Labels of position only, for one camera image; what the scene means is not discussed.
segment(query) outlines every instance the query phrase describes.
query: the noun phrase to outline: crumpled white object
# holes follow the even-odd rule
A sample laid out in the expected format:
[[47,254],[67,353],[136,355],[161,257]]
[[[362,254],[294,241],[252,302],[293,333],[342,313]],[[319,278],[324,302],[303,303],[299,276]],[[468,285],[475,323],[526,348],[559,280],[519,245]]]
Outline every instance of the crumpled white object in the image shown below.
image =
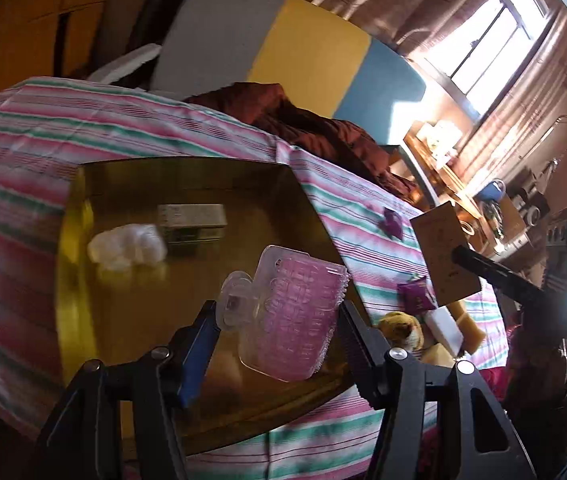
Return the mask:
[[154,224],[127,224],[96,235],[88,256],[107,270],[126,270],[132,264],[155,265],[166,258],[166,244]]

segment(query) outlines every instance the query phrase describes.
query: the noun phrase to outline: window pane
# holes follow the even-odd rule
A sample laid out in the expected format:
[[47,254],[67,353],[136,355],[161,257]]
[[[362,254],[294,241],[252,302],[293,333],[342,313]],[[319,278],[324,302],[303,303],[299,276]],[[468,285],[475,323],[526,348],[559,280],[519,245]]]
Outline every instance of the window pane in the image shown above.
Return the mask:
[[510,76],[528,54],[532,40],[519,28],[486,73],[468,93],[468,100],[480,114],[497,98]]
[[517,12],[521,14],[521,18],[533,39],[537,38],[545,21],[537,3],[534,0],[512,0],[512,2],[515,4]]
[[441,72],[451,75],[470,52],[470,43],[481,37],[501,7],[501,1],[488,0],[463,25],[428,51],[428,61]]
[[508,38],[517,27],[515,18],[509,10],[504,10],[496,20],[495,24],[487,32],[486,36],[475,51],[468,57],[459,71],[452,78],[452,82],[459,87],[463,93],[470,87],[486,70],[488,65],[497,56],[499,50],[508,41]]

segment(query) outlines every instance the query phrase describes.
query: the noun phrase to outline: screw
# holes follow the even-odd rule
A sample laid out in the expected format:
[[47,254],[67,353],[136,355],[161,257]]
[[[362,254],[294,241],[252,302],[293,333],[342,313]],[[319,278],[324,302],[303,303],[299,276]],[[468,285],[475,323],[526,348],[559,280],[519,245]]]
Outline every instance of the screw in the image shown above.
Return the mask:
[[403,348],[391,348],[388,350],[388,355],[395,361],[401,361],[407,357],[407,352]]
[[156,348],[152,349],[150,355],[152,356],[153,359],[156,359],[157,361],[161,361],[170,355],[170,350],[165,346],[157,346]]
[[470,375],[475,371],[475,365],[470,361],[459,361],[457,362],[457,370],[464,375]]
[[85,372],[96,372],[100,367],[101,361],[99,359],[90,359],[84,363],[83,370]]

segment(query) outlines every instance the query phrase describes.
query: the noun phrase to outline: window frame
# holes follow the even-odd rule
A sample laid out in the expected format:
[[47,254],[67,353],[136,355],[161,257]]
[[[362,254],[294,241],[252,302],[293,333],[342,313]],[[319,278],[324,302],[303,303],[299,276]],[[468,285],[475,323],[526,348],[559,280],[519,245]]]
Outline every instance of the window frame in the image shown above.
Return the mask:
[[[499,1],[502,4],[501,9],[499,9],[499,12],[497,12],[497,15],[492,19],[491,23],[488,25],[486,30],[481,34],[479,39],[475,40],[474,44],[472,45],[472,47],[470,49],[470,52],[468,52],[468,54],[459,62],[459,64],[454,69],[454,71],[452,71],[450,76],[445,74],[444,72],[441,72],[435,65],[430,63],[430,61],[428,61],[428,59],[425,55],[419,56],[419,59],[415,60],[417,62],[417,64],[432,79],[434,79],[439,84],[439,86],[441,86],[446,91],[446,93],[448,93],[448,95],[450,95],[450,97],[457,103],[457,105],[461,108],[461,110],[464,111],[464,113],[474,123],[477,123],[478,121],[480,121],[485,114],[482,114],[479,111],[477,111],[477,109],[472,105],[472,103],[468,99],[467,94],[470,93],[470,91],[477,85],[477,83],[481,80],[481,78],[484,76],[484,74],[487,72],[487,70],[490,69],[490,67],[493,65],[493,63],[495,62],[495,60],[497,59],[499,54],[501,54],[501,52],[506,47],[506,45],[510,42],[510,40],[512,39],[513,35],[516,33],[517,30],[519,30],[521,28],[521,30],[524,31],[526,36],[529,39],[532,40],[532,35],[530,34],[530,31],[528,30],[525,23],[523,22],[523,19],[521,18],[521,14],[516,9],[515,4],[513,4],[512,0],[499,0]],[[550,9],[548,8],[548,6],[547,6],[547,4],[545,3],[544,0],[534,0],[534,2],[535,2],[535,4],[537,4],[539,11],[544,16],[545,25],[547,25],[547,21],[551,17],[551,13],[549,11]],[[503,44],[501,49],[499,49],[497,54],[495,54],[495,57],[492,59],[492,61],[488,64],[488,66],[486,66],[486,68],[481,72],[481,74],[479,74],[476,81],[470,86],[470,88],[468,88],[468,91],[467,92],[461,91],[461,89],[452,81],[452,78],[461,69],[461,67],[463,67],[464,63],[469,59],[471,54],[479,46],[479,44],[481,43],[481,40],[483,40],[483,38],[486,36],[486,34],[492,29],[492,27],[495,25],[496,21],[498,20],[499,16],[501,16],[501,14],[506,9],[510,12],[510,14],[515,19],[515,22],[516,22],[515,29],[512,31],[512,33],[510,34],[508,39],[505,41],[505,43]],[[493,107],[493,105],[488,107],[488,111],[486,113],[489,113],[489,111],[492,109],[492,107]]]

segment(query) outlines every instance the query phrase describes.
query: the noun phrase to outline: purple snack bag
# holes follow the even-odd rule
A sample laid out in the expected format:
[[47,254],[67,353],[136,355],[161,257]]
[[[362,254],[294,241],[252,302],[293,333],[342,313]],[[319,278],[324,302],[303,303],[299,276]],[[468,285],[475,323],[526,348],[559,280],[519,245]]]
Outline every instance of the purple snack bag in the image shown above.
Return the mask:
[[380,226],[388,236],[394,236],[403,241],[403,229],[401,227],[401,216],[392,209],[385,208],[383,211],[383,221]]
[[399,296],[403,299],[407,314],[416,316],[428,310],[435,310],[437,304],[428,290],[425,276],[397,285]]

